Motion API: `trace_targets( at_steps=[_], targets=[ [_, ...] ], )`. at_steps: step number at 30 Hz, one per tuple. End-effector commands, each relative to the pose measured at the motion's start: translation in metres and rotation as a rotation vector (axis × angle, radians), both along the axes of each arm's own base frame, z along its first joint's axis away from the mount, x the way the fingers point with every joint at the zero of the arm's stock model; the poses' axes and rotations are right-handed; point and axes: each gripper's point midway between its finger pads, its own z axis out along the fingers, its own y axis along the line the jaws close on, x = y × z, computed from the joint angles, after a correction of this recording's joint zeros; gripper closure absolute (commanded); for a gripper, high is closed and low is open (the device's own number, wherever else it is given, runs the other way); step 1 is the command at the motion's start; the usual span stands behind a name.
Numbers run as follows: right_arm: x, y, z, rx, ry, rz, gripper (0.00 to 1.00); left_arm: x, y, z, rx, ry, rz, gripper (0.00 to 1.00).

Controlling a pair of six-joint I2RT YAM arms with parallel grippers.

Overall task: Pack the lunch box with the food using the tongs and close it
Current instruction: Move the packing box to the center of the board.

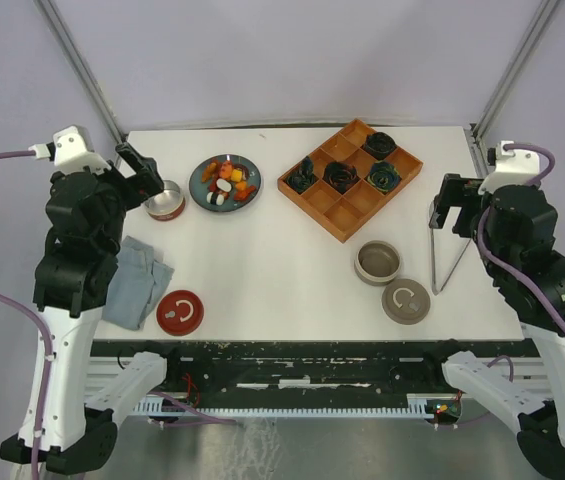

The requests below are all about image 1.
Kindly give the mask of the beige lunch box bowl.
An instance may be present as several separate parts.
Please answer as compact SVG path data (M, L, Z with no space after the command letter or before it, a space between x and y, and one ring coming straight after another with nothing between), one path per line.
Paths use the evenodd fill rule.
M354 270L366 284L387 285L395 280L402 266L399 252L384 241L369 241L362 245L354 257Z

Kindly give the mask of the metal tongs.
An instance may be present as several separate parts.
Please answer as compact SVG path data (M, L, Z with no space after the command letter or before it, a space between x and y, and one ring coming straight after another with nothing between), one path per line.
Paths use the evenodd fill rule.
M443 269L441 251L438 248L437 233L433 228L428 229L429 232L429 250L430 250L430 286L434 296L440 295L448 286L450 280L456 273L461 261L463 260L468 247L471 245L470 240L466 240L456 252L456 255L446 270Z

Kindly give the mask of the red steel lunch bowl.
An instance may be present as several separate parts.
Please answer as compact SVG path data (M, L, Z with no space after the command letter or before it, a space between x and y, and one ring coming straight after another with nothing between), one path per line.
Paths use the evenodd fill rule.
M157 221L170 221L182 214L186 206L186 197L180 186L171 180L164 180L161 193L144 202L146 213Z

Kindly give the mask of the wooden compartment tray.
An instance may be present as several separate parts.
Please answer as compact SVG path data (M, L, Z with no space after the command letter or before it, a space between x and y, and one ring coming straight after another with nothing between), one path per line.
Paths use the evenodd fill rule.
M389 134L354 119L279 177L277 186L344 243L422 167Z

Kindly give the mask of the fried chicken piece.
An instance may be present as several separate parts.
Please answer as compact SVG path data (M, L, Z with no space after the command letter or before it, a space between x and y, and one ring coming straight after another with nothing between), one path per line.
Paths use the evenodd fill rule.
M257 187L255 185L248 185L243 190L238 190L235 193L234 200L236 202L246 202L249 197L257 191Z

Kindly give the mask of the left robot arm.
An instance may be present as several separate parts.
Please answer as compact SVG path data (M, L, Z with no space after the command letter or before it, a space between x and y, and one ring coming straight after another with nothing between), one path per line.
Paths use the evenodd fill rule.
M55 142L56 170L45 207L51 228L35 270L33 302L41 330L32 389L22 426L0 446L3 460L44 465L66 476L98 470L137 404L153 388L171 390L182 381L179 361L141 351L106 387L84 397L126 214L164 189L154 159L127 142L116 152L132 176L86 147Z

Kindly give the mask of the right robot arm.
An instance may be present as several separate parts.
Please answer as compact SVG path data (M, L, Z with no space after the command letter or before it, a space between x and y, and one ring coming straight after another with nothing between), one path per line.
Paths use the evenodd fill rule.
M480 179L445 175L434 197L429 225L444 226L460 210L455 234L475 242L494 288L511 307L524 336L546 369L552 397L525 392L450 340L442 355L424 362L429 389L448 386L473 396L514 434L528 463L549 479L565 479L565 256L554 248L558 219L536 186L505 185L479 191Z

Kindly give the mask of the blue ceramic food plate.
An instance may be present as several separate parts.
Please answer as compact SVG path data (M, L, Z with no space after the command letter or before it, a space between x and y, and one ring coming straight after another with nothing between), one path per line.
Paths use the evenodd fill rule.
M251 203L262 187L257 166L237 154L219 154L201 162L188 188L194 202L207 211L230 213Z

